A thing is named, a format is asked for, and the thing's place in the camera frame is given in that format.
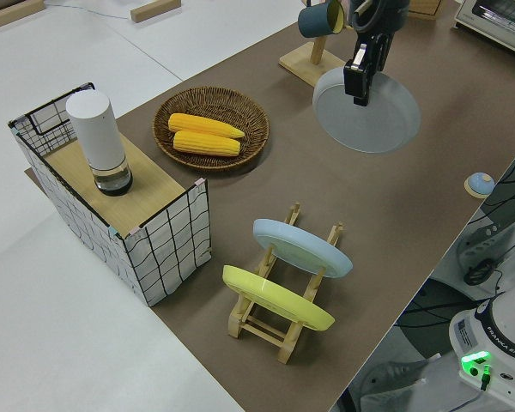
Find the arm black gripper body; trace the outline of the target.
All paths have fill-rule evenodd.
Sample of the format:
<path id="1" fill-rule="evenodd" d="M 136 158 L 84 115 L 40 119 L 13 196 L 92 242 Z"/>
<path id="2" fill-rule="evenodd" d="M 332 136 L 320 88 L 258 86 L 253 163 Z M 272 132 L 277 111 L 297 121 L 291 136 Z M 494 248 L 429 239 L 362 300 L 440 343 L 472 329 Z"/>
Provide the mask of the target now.
<path id="1" fill-rule="evenodd" d="M 392 36 L 405 25 L 408 12 L 408 0 L 350 0 L 348 22 L 359 39 Z"/>

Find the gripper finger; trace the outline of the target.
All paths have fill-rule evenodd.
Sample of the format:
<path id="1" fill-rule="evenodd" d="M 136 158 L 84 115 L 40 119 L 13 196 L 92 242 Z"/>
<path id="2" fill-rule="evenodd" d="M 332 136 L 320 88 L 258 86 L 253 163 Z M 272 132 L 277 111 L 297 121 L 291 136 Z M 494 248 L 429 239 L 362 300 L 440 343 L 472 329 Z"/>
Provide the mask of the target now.
<path id="1" fill-rule="evenodd" d="M 391 35 L 389 33 L 378 33 L 372 39 L 371 64 L 373 72 L 382 71 L 391 48 Z"/>
<path id="2" fill-rule="evenodd" d="M 372 47 L 368 41 L 359 37 L 354 54 L 343 68 L 345 94 L 354 98 L 358 106 L 367 106 L 369 102 L 369 76 L 371 73 Z"/>

